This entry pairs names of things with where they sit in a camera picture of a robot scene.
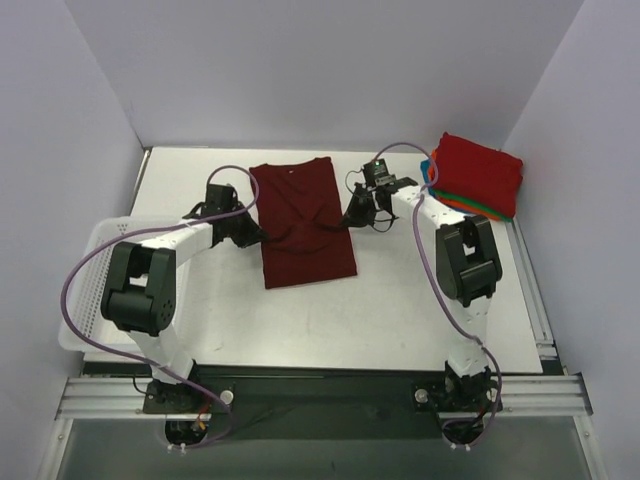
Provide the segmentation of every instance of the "white table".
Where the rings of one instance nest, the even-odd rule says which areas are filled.
[[[296,164],[330,156],[343,210],[349,170],[372,153],[211,148],[154,148],[132,215],[187,213],[204,199],[216,167]],[[384,155],[398,177],[421,179],[421,155]],[[353,182],[356,176],[349,179]],[[248,203],[251,189],[240,172],[225,171]],[[503,223],[493,222],[503,278],[491,304],[487,345],[506,373],[542,371],[514,254]],[[358,276],[274,290],[264,289],[259,246],[237,249],[230,241],[192,262],[179,336],[200,364],[363,369],[441,370],[452,333],[436,303],[409,222],[391,231],[351,231]],[[87,361],[122,361],[88,353]]]

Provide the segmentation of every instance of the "metal frame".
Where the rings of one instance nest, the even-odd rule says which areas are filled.
[[[133,210],[133,206],[136,204],[136,199],[138,198],[138,191],[140,190],[140,185],[142,185],[142,179],[144,178],[144,174],[147,171],[147,164],[149,163],[149,158],[151,157],[152,148],[145,148],[142,154],[142,161],[140,162],[140,169],[138,170],[138,176],[136,177],[136,183],[133,186],[133,195],[131,196],[131,208],[129,208],[129,212]]]
[[[407,372],[407,375],[419,378],[422,374]],[[237,377],[234,376],[234,381],[241,381],[243,376],[242,373]],[[251,375],[245,378],[259,377]],[[272,381],[278,379],[278,377],[269,374],[262,378]],[[286,375],[280,378],[316,380],[326,377],[306,375],[291,377]],[[137,382],[143,390],[148,383],[149,379],[139,379]],[[410,391],[407,390],[403,394],[409,397]],[[130,378],[71,378],[67,382],[60,402],[58,418],[63,420],[193,420],[196,417],[195,414],[143,414],[143,403],[144,397],[133,389]],[[503,410],[499,415],[505,417],[578,417],[591,414],[582,378],[576,375],[504,377],[502,403]]]
[[[582,446],[582,452],[587,462],[591,478],[598,480],[608,480],[609,475],[604,466],[602,452],[598,445],[596,434],[593,430],[593,422],[590,417],[573,417]]]
[[[53,423],[51,441],[42,458],[37,480],[50,480],[58,477],[72,426],[73,420],[68,418],[58,418]]]
[[[520,285],[527,305],[529,319],[531,320],[533,335],[538,342],[538,348],[554,346],[551,325],[549,324],[549,319],[547,318],[547,313],[544,309],[544,303],[542,302],[538,282],[536,281],[527,245],[525,244],[518,219],[514,218],[512,222],[507,224],[507,234],[509,237],[509,243],[511,244],[511,251],[513,252],[513,257],[516,262],[516,270],[518,272],[518,278],[520,279]]]

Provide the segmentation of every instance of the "stack of folded towels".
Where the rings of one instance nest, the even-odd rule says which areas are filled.
[[[429,193],[456,210],[510,221],[522,183],[522,160],[445,133],[431,154],[438,180]],[[420,165],[426,182],[433,178],[429,160]]]

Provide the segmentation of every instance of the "black cable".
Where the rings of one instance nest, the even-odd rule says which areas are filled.
[[[352,173],[360,173],[360,172],[362,172],[362,169],[360,169],[360,170],[349,170],[347,172],[347,174],[344,176],[344,186],[347,187],[347,190],[349,191],[349,193],[351,195],[354,195],[356,197],[359,197],[360,195],[356,195],[356,193],[349,188],[349,175],[351,175]]]
[[[444,428],[441,426],[442,434],[450,442],[467,444],[470,441],[473,441],[473,438],[470,439],[469,434],[480,422],[482,422],[488,411],[489,410],[484,410],[472,419],[461,418],[460,420],[454,420],[451,423],[448,423]]]
[[[195,204],[195,206],[189,211],[189,213],[187,213],[184,217],[184,219],[189,219],[189,218],[196,218],[198,217],[198,210],[200,210],[202,207],[204,206],[204,202],[198,202]]]
[[[389,222],[389,226],[387,227],[386,230],[380,230],[379,228],[374,227],[373,225],[371,225],[371,228],[373,228],[376,232],[378,233],[387,233],[389,230],[391,230],[391,227],[393,227],[393,224],[396,221],[396,217],[394,218],[389,218],[387,220],[375,220],[376,223],[386,223]]]
[[[133,381],[133,388],[136,389],[136,392],[141,393],[143,395],[146,395],[147,392],[143,392],[142,390],[140,390],[140,388],[138,388],[138,384],[136,383],[136,373],[133,372],[133,378],[131,379]]]

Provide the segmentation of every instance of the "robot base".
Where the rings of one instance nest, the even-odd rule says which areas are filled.
[[[195,362],[189,380],[200,383],[198,365]],[[142,411],[155,415],[198,413],[207,403],[204,394],[188,385],[164,383],[154,379],[147,385]]]
[[[416,411],[434,413],[486,412],[492,408],[498,383],[486,368],[472,377],[458,377],[445,363],[443,381],[415,384],[413,404]]]

